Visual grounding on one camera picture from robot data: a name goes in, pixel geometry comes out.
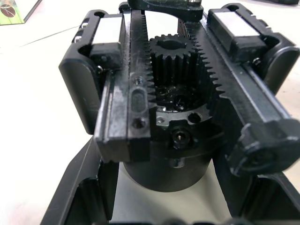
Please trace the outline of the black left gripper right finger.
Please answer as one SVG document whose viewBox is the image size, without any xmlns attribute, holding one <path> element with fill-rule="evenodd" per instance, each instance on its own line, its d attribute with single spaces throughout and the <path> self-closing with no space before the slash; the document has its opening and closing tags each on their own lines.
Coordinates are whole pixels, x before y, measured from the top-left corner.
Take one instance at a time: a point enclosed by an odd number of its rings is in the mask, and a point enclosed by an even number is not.
<svg viewBox="0 0 300 225">
<path fill-rule="evenodd" d="M 213 156 L 217 180 L 230 215 L 254 225 L 298 225 L 300 194 L 282 173 L 237 177 L 225 157 Z"/>
</svg>

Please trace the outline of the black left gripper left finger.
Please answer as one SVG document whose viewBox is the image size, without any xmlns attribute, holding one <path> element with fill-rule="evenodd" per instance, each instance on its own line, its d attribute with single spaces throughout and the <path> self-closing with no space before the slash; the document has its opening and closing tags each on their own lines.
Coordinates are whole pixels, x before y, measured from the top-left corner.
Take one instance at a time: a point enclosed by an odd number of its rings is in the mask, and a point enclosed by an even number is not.
<svg viewBox="0 0 300 225">
<path fill-rule="evenodd" d="M 104 163 L 90 139 L 71 160 L 43 225 L 106 225 L 112 219 L 119 164 Z"/>
</svg>

